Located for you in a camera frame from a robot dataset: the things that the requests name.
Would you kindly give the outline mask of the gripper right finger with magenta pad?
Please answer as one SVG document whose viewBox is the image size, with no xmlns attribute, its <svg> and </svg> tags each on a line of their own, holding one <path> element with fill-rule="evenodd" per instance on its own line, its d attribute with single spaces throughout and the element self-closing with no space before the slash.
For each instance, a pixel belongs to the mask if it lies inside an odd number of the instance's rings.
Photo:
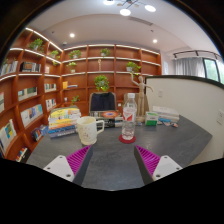
<svg viewBox="0 0 224 224">
<path fill-rule="evenodd" d="M 134 155 L 145 185 L 182 169 L 168 155 L 158 156 L 138 145 L 134 147 Z"/>
</svg>

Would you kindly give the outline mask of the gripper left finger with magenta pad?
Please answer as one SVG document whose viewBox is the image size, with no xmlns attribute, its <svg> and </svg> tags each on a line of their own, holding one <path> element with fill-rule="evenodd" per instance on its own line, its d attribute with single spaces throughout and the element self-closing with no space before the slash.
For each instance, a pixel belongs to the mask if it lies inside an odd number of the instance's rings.
<svg viewBox="0 0 224 224">
<path fill-rule="evenodd" d="M 57 156 L 44 170 L 81 186 L 92 155 L 93 148 L 88 145 L 69 156 Z"/>
</svg>

